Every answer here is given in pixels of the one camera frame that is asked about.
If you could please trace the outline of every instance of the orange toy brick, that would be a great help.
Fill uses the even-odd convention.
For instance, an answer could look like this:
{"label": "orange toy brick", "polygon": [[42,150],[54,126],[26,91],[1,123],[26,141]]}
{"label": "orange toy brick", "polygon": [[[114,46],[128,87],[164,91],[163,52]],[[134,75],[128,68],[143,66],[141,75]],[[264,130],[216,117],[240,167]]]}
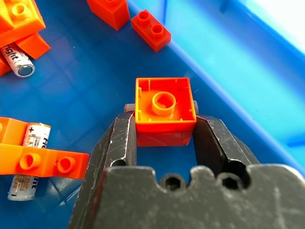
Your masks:
{"label": "orange toy brick", "polygon": [[15,42],[19,48],[35,60],[50,50],[50,46],[37,32]]}
{"label": "orange toy brick", "polygon": [[196,124],[188,78],[138,78],[135,123],[138,146],[185,146]]}
{"label": "orange toy brick", "polygon": [[131,19],[133,29],[157,52],[171,42],[171,34],[147,10]]}
{"label": "orange toy brick", "polygon": [[1,143],[0,148],[0,175],[82,179],[89,161],[89,154]]}
{"label": "orange toy brick", "polygon": [[7,63],[6,59],[2,56],[2,53],[0,53],[0,77],[8,73],[9,71],[11,71],[11,68]]}
{"label": "orange toy brick", "polygon": [[90,10],[99,18],[119,30],[129,19],[126,0],[87,0]]}
{"label": "orange toy brick", "polygon": [[0,0],[0,6],[0,47],[45,28],[34,0]]}
{"label": "orange toy brick", "polygon": [[0,117],[0,143],[21,146],[27,126],[26,122]]}

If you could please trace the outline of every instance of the orange 2x4 brick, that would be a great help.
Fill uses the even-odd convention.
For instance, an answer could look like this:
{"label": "orange 2x4 brick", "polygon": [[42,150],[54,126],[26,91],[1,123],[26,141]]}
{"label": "orange 2x4 brick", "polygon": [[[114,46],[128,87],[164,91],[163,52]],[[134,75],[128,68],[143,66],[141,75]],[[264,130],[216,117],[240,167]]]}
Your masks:
{"label": "orange 2x4 brick", "polygon": [[138,146],[184,146],[196,124],[188,78],[138,78],[135,122]]}
{"label": "orange 2x4 brick", "polygon": [[131,19],[132,28],[157,52],[171,42],[171,34],[147,10]]}
{"label": "orange 2x4 brick", "polygon": [[0,0],[0,47],[46,28],[34,0]]}

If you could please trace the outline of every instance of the orange 1x2 brick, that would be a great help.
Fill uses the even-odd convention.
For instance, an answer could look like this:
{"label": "orange 1x2 brick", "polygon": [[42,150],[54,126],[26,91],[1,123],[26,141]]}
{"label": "orange 1x2 brick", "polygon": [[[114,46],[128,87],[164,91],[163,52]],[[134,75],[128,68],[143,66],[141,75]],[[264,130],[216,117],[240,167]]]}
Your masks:
{"label": "orange 1x2 brick", "polygon": [[89,154],[0,143],[0,175],[82,179]]}
{"label": "orange 1x2 brick", "polygon": [[129,19],[126,0],[87,0],[90,10],[109,24],[119,30]]}
{"label": "orange 1x2 brick", "polygon": [[0,0],[0,6],[0,47],[46,28],[34,0]]}
{"label": "orange 1x2 brick", "polygon": [[196,124],[188,78],[138,78],[135,122],[138,146],[185,146]]}
{"label": "orange 1x2 brick", "polygon": [[171,34],[147,10],[131,19],[133,29],[157,52],[171,42]]}

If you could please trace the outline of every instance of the aa battery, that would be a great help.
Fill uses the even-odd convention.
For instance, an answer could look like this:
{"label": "aa battery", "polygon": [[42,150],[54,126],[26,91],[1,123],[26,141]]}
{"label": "aa battery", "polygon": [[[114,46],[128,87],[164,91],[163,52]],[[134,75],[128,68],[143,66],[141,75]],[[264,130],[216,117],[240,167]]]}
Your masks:
{"label": "aa battery", "polygon": [[[49,140],[51,127],[42,123],[29,123],[23,146],[46,148]],[[8,199],[25,201],[35,198],[38,177],[17,174],[11,183]]]}
{"label": "aa battery", "polygon": [[16,43],[11,43],[0,48],[1,53],[9,66],[18,77],[29,77],[35,72],[35,67],[29,57]]}

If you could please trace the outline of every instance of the blue plastic bin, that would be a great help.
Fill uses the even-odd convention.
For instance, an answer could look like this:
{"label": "blue plastic bin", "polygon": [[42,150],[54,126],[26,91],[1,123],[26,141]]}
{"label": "blue plastic bin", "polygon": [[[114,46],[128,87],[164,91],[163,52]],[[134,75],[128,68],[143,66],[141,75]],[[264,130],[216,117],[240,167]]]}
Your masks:
{"label": "blue plastic bin", "polygon": [[[304,39],[263,1],[130,0],[131,16],[148,9],[172,33],[158,53],[130,23],[113,30],[85,0],[36,2],[51,50],[34,61],[30,78],[0,78],[0,116],[51,125],[48,148],[91,153],[134,102],[137,77],[184,76],[200,114],[221,118],[262,163],[305,175]],[[138,165],[152,166],[157,179],[168,172],[188,179],[193,145],[139,148]],[[36,198],[25,202],[7,200],[11,181],[0,177],[1,229],[67,227],[81,180],[40,178]]]}

